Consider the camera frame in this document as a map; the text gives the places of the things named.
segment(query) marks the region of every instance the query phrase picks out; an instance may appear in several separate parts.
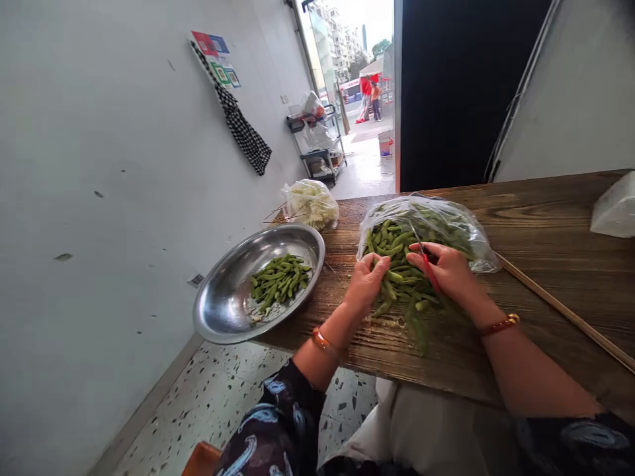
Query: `white wall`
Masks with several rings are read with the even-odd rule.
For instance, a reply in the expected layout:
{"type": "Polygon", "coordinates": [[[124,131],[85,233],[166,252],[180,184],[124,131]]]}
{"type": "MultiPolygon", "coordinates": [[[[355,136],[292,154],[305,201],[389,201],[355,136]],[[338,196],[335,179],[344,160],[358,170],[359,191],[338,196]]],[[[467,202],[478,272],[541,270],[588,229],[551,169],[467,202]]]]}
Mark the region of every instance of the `white wall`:
{"type": "Polygon", "coordinates": [[[635,7],[564,0],[495,181],[635,167],[635,7]]]}
{"type": "Polygon", "coordinates": [[[85,474],[192,335],[186,281],[304,176],[293,28],[281,0],[0,3],[0,473],[85,474]],[[264,177],[192,29],[228,41],[264,177]]]}

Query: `plastic bucket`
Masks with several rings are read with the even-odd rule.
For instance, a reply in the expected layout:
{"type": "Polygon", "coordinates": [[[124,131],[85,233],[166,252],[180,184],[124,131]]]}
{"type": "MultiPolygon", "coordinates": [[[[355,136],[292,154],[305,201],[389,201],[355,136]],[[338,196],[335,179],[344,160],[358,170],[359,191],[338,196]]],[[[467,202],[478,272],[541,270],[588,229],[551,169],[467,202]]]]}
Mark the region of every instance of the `plastic bucket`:
{"type": "Polygon", "coordinates": [[[377,136],[379,139],[379,155],[381,157],[392,157],[394,140],[392,139],[393,132],[382,132],[377,136]]]}

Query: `speckled floor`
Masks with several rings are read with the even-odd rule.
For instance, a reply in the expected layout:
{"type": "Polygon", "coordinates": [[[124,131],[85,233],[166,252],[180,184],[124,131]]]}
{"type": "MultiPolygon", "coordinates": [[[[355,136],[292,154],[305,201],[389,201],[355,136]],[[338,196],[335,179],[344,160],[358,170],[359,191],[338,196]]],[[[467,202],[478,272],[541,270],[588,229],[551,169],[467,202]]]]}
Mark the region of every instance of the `speckled floor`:
{"type": "MultiPolygon", "coordinates": [[[[351,143],[348,167],[331,188],[336,200],[394,193],[394,162],[380,160],[379,143],[351,143]]],[[[223,449],[262,396],[262,381],[291,354],[246,342],[204,343],[119,461],[114,475],[180,475],[199,441],[223,449]]],[[[338,369],[319,424],[319,462],[338,449],[377,404],[375,378],[338,369]]]]}

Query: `cabbage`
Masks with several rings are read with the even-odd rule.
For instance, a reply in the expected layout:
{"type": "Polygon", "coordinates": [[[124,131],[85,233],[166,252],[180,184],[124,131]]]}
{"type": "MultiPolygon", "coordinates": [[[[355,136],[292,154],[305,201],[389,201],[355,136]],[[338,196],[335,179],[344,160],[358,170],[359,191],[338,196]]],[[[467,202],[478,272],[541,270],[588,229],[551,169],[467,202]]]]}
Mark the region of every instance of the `cabbage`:
{"type": "Polygon", "coordinates": [[[335,229],[339,206],[328,187],[317,180],[299,180],[291,187],[285,185],[284,215],[287,221],[304,223],[318,231],[335,229]]]}

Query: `wooden table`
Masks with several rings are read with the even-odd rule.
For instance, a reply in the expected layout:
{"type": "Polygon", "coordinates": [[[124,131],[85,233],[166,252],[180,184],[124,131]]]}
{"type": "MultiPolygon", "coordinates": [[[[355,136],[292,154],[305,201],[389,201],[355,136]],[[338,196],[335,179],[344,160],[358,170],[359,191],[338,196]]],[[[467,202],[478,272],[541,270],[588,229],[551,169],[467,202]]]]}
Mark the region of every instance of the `wooden table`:
{"type": "MultiPolygon", "coordinates": [[[[428,190],[470,208],[492,247],[635,357],[635,239],[589,231],[595,201],[626,171],[538,178],[428,190]]],[[[295,316],[260,338],[263,344],[297,349],[339,305],[356,262],[359,223],[375,203],[395,195],[339,201],[337,229],[323,234],[325,266],[312,298],[295,316]]],[[[635,376],[562,315],[502,270],[479,275],[506,312],[518,313],[523,329],[600,402],[635,421],[635,376]]],[[[502,405],[493,373],[471,326],[428,321],[429,348],[420,358],[399,327],[402,309],[366,319],[345,366],[502,405]]]]}

